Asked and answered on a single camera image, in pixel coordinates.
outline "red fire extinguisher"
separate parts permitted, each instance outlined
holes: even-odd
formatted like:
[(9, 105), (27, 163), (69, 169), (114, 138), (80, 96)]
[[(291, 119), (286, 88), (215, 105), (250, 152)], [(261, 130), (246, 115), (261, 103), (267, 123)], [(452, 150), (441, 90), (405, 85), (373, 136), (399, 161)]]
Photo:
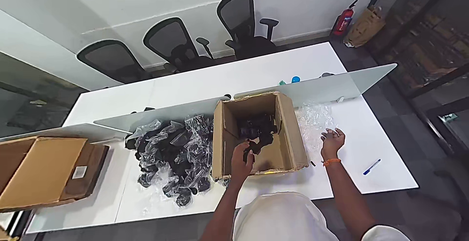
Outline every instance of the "red fire extinguisher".
[(337, 17), (334, 28), (332, 29), (332, 33), (334, 35), (340, 36), (345, 32), (345, 30), (347, 30), (347, 26), (349, 25), (350, 21), (352, 21), (352, 16), (353, 16), (352, 8), (355, 6), (357, 2), (358, 0), (355, 0), (355, 2), (353, 2), (353, 4), (349, 6), (349, 8), (345, 9), (342, 12), (342, 14), (339, 17)]

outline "hand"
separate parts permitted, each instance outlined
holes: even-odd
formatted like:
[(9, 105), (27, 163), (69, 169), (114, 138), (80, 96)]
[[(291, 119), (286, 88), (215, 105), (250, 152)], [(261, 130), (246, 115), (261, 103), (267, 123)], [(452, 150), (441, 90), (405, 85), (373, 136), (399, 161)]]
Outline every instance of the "hand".
[(231, 158), (231, 181), (230, 186), (241, 189), (246, 178), (252, 170), (252, 164), (254, 163), (254, 154), (252, 150), (248, 154), (248, 162), (243, 161), (244, 150), (249, 147), (248, 142), (244, 142), (236, 146), (233, 150), (233, 157)]
[(327, 133), (321, 133), (321, 139), (323, 141), (323, 148), (321, 149), (321, 155), (324, 161), (337, 158), (337, 151), (345, 143), (345, 134), (342, 130), (336, 128), (334, 130), (326, 128)]

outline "blue pen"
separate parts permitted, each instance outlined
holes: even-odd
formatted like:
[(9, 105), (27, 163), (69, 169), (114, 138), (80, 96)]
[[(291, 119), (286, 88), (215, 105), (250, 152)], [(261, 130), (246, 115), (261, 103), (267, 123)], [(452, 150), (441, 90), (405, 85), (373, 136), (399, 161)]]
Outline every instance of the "blue pen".
[(379, 163), (380, 161), (381, 161), (381, 159), (376, 160), (376, 162), (373, 163), (373, 165), (372, 165), (371, 167), (369, 167), (365, 172), (363, 172), (363, 175), (368, 174), (368, 173), (372, 170), (372, 168), (373, 168), (374, 166), (378, 165), (378, 163)]

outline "orange bracelet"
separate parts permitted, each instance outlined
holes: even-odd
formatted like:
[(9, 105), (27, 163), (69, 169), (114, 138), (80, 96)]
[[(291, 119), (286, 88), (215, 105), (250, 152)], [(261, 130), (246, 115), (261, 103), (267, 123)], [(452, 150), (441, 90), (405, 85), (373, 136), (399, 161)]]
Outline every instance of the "orange bracelet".
[(332, 162), (340, 162), (341, 160), (338, 159), (338, 158), (331, 158), (331, 159), (328, 159), (326, 161), (322, 161), (323, 163), (323, 167), (327, 167), (329, 166)]

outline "chair backrest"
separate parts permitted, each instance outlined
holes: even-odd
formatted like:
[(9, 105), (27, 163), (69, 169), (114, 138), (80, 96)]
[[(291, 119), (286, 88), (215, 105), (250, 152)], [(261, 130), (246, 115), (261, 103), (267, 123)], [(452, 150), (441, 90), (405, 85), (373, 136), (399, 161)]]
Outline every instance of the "chair backrest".
[(199, 57), (196, 47), (179, 17), (157, 23), (145, 34), (144, 45), (180, 71), (190, 68)]
[(221, 0), (217, 15), (234, 42), (243, 43), (254, 37), (254, 0)]
[(93, 43), (80, 51), (76, 58), (125, 84), (152, 78), (150, 73), (140, 66), (129, 48), (119, 40), (102, 40)]

